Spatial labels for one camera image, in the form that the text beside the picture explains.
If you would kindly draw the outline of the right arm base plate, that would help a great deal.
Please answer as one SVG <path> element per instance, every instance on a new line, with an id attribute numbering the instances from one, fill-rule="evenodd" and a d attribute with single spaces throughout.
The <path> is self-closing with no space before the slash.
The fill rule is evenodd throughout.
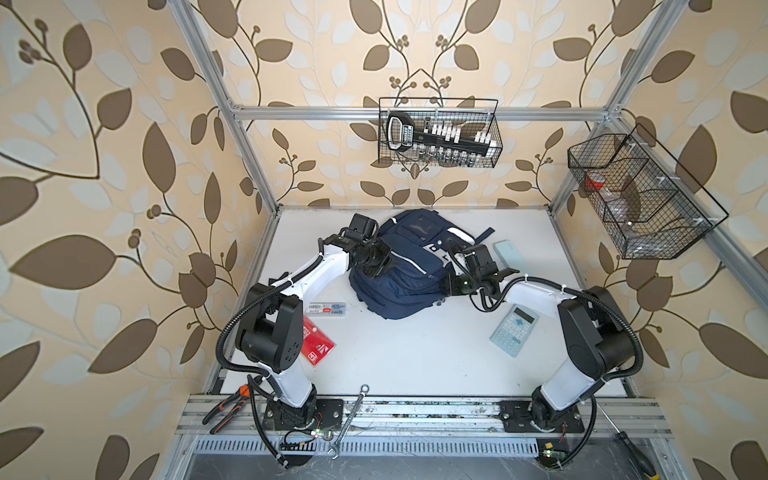
<path id="1" fill-rule="evenodd" d="M 499 419 L 506 433 L 584 433 L 577 406 L 554 410 L 544 400 L 503 400 Z"/>

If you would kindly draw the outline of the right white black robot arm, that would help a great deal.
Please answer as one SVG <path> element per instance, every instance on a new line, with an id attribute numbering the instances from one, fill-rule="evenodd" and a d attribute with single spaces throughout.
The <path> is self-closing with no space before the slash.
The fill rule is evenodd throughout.
<path id="1" fill-rule="evenodd" d="M 503 304 L 526 321 L 545 314 L 559 322 L 566 359 L 556 372 L 531 394 L 524 417 L 541 432 L 556 429 L 584 400 L 590 402 L 589 423 L 579 442 L 561 458 L 544 457 L 547 470 L 562 470 L 581 453 L 594 431 L 601 411 L 595 394 L 607 383 L 631 377 L 644 364 L 644 352 L 630 323 L 604 287 L 578 290 L 545 278 L 501 270 L 484 245 L 462 249 L 446 245 L 451 262 L 462 272 L 450 285 L 466 295 L 482 313 Z"/>

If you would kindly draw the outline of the light green pencil case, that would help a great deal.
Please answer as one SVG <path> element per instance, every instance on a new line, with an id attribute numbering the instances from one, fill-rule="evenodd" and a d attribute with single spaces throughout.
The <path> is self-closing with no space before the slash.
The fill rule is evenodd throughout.
<path id="1" fill-rule="evenodd" d="M 520 272 L 528 270 L 522 254 L 509 240 L 499 241 L 493 244 L 494 251 L 506 268 Z"/>

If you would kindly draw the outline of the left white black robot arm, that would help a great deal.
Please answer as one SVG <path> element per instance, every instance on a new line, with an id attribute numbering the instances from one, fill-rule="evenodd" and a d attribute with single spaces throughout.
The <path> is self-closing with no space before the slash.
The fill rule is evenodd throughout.
<path id="1" fill-rule="evenodd" d="M 304 344 L 304 303 L 350 268 L 361 266 L 383 273 L 391 262 L 391 248 L 378 236 L 376 220 L 354 214 L 350 224 L 317 242 L 318 251 L 307 263 L 269 284 L 254 284 L 246 304 L 221 330 L 215 347 L 219 365 L 244 373 L 240 398 L 216 426 L 219 433 L 250 404 L 259 438 L 274 460 L 285 469 L 289 459 L 269 439 L 259 419 L 257 399 L 283 410 L 299 430 L 318 423 L 315 418 L 317 390 L 297 364 Z"/>

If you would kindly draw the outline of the navy blue student backpack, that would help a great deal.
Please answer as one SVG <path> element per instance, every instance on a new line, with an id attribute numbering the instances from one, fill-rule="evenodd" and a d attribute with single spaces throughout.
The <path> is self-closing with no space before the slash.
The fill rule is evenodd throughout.
<path id="1" fill-rule="evenodd" d="M 495 230 L 474 236 L 438 212 L 415 209 L 388 219 L 379 237 L 391 247 L 391 267 L 371 278 L 352 267 L 349 281 L 358 299 L 387 320 L 401 320 L 451 297 L 441 292 L 448 276 L 450 247 L 480 245 Z"/>

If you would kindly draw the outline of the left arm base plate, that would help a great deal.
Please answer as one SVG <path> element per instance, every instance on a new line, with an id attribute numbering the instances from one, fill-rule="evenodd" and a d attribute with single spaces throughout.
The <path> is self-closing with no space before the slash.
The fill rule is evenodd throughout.
<path id="1" fill-rule="evenodd" d="M 265 428 L 276 431 L 300 429 L 339 429 L 343 420 L 344 401 L 340 398 L 311 397 L 302 407 L 291 407 L 280 401 L 268 401 Z"/>

